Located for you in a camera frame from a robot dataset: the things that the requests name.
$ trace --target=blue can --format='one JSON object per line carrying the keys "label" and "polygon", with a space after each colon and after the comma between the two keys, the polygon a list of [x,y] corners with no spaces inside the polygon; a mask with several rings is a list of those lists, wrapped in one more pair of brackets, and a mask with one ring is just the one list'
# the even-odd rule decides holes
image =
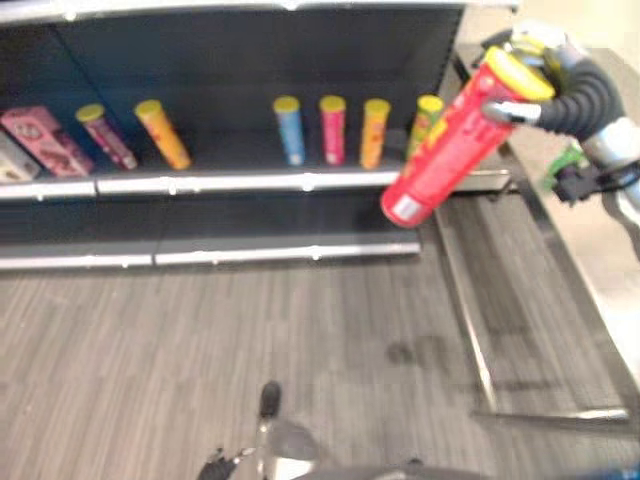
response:
{"label": "blue can", "polygon": [[280,137],[289,165],[304,163],[304,138],[302,136],[302,117],[300,102],[296,97],[278,97],[273,102],[273,111],[278,117]]}

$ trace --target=wood-pattern floor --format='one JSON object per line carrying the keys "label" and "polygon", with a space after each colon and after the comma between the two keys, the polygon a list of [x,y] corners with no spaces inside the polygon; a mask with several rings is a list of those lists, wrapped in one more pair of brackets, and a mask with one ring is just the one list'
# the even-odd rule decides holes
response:
{"label": "wood-pattern floor", "polygon": [[[517,196],[444,208],[500,406],[617,403]],[[217,445],[249,445],[256,400],[342,465],[428,464],[542,478],[626,464],[632,440],[485,426],[438,237],[416,258],[0,277],[0,477],[189,479]]]}

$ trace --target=green object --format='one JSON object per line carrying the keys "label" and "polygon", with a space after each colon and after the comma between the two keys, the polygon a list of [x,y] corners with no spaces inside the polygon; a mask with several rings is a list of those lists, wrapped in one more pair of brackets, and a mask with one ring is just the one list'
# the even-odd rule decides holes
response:
{"label": "green object", "polygon": [[547,173],[542,179],[542,188],[546,191],[551,191],[556,184],[555,174],[559,170],[569,165],[581,166],[585,162],[586,157],[580,146],[576,143],[571,143],[547,168]]}

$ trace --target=yellow lid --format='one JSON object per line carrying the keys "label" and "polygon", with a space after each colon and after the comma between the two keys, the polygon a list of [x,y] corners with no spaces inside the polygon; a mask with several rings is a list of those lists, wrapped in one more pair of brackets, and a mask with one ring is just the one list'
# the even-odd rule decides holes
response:
{"label": "yellow lid", "polygon": [[323,112],[341,112],[347,108],[344,98],[336,95],[326,95],[320,99],[320,110]]}
{"label": "yellow lid", "polygon": [[444,108],[444,102],[437,95],[420,95],[418,108],[427,112],[439,112]]}
{"label": "yellow lid", "polygon": [[159,100],[145,100],[136,105],[135,113],[138,117],[148,117],[162,111],[162,104]]}
{"label": "yellow lid", "polygon": [[491,47],[484,60],[500,80],[527,100],[549,100],[555,95],[542,75],[499,47]]}
{"label": "yellow lid", "polygon": [[79,122],[92,122],[104,115],[104,107],[99,103],[90,103],[76,112],[76,119]]}
{"label": "yellow lid", "polygon": [[273,111],[276,113],[293,113],[300,109],[300,102],[296,97],[284,95],[273,102]]}
{"label": "yellow lid", "polygon": [[374,115],[387,115],[391,104],[381,98],[371,98],[364,102],[364,111]]}

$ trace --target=store shelf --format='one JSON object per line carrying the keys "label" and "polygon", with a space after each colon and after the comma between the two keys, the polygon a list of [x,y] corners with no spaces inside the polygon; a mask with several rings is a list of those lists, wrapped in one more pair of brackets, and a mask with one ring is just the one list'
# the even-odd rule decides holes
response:
{"label": "store shelf", "polygon": [[288,10],[477,5],[517,8],[520,0],[19,0],[0,3],[0,24],[73,22],[89,18],[204,9]]}
{"label": "store shelf", "polygon": [[[400,131],[390,132],[380,168],[364,170],[351,154],[343,166],[324,164],[319,148],[308,147],[307,163],[289,167],[275,133],[242,133],[219,137],[201,134],[192,140],[195,164],[186,172],[173,172],[152,146],[142,152],[143,166],[136,172],[99,174],[89,179],[45,178],[36,182],[0,186],[0,201],[48,201],[72,198],[110,198],[122,195],[193,195],[215,192],[312,192],[385,187],[404,166],[406,142]],[[349,141],[349,151],[357,145]],[[457,192],[500,190],[509,172],[500,168],[497,155],[472,172]]]}
{"label": "store shelf", "polygon": [[391,224],[377,192],[202,195],[6,206],[0,270],[129,268],[420,251]]}

